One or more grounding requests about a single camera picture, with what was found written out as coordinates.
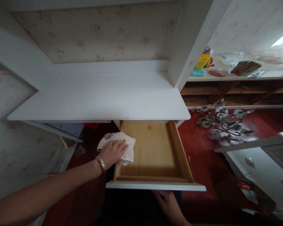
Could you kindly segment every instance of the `hand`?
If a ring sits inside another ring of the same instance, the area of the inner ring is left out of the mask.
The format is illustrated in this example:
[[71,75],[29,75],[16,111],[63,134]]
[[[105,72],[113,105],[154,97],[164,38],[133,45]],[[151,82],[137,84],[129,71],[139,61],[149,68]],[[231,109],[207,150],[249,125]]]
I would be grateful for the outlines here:
[[109,141],[109,143],[100,152],[99,157],[102,158],[106,170],[109,169],[114,163],[120,160],[125,151],[127,150],[126,141],[119,142],[118,140]]
[[153,190],[152,192],[156,197],[162,211],[172,223],[172,225],[191,226],[191,224],[183,216],[173,192],[160,190]]

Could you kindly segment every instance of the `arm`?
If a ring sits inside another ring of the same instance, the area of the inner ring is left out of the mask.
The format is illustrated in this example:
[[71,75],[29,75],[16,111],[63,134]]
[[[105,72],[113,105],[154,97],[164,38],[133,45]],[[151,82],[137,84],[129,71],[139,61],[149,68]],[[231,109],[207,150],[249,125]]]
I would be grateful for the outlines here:
[[171,191],[153,191],[163,213],[173,226],[191,226],[183,216],[174,193]]
[[[110,141],[99,154],[106,169],[117,162],[126,149],[125,140]],[[0,225],[30,223],[69,192],[101,173],[102,166],[95,159],[8,195],[0,200]]]

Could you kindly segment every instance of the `white shelf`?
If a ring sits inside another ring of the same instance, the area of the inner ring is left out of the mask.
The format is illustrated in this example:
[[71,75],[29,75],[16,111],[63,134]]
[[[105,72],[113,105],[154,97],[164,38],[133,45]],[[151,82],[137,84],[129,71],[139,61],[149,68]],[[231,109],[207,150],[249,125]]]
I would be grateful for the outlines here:
[[237,76],[233,73],[228,74],[227,76],[221,78],[217,76],[213,76],[208,73],[209,70],[211,69],[218,69],[218,68],[224,68],[224,65],[222,64],[222,56],[220,55],[215,55],[213,56],[213,63],[215,66],[210,67],[210,68],[205,68],[206,74],[202,77],[199,76],[190,76],[188,78],[188,82],[199,82],[199,81],[242,81],[242,80],[268,80],[268,79],[283,79],[283,69],[277,70],[277,69],[271,69],[271,68],[276,68],[275,65],[271,64],[264,64],[262,65],[262,69],[266,70],[267,72],[263,74],[259,78],[248,78],[248,77],[241,77]]
[[166,72],[63,74],[8,116],[9,120],[188,120]]

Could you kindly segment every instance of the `open drawer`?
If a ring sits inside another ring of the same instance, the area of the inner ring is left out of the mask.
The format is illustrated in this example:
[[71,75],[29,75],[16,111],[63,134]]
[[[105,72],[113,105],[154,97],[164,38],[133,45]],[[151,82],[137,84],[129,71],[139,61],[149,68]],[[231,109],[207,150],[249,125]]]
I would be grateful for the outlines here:
[[175,121],[123,121],[121,131],[136,139],[134,163],[118,162],[106,188],[206,191],[193,181]]

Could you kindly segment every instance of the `floral wallpaper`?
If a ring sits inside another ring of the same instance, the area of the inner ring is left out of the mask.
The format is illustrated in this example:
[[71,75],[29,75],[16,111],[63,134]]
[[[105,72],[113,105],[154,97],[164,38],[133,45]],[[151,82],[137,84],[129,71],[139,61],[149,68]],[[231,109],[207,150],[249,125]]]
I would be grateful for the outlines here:
[[262,50],[283,36],[283,0],[233,0],[208,46],[215,54]]
[[35,92],[0,64],[0,198],[57,173],[67,154],[59,136],[6,119]]
[[16,12],[53,63],[169,59],[183,1]]

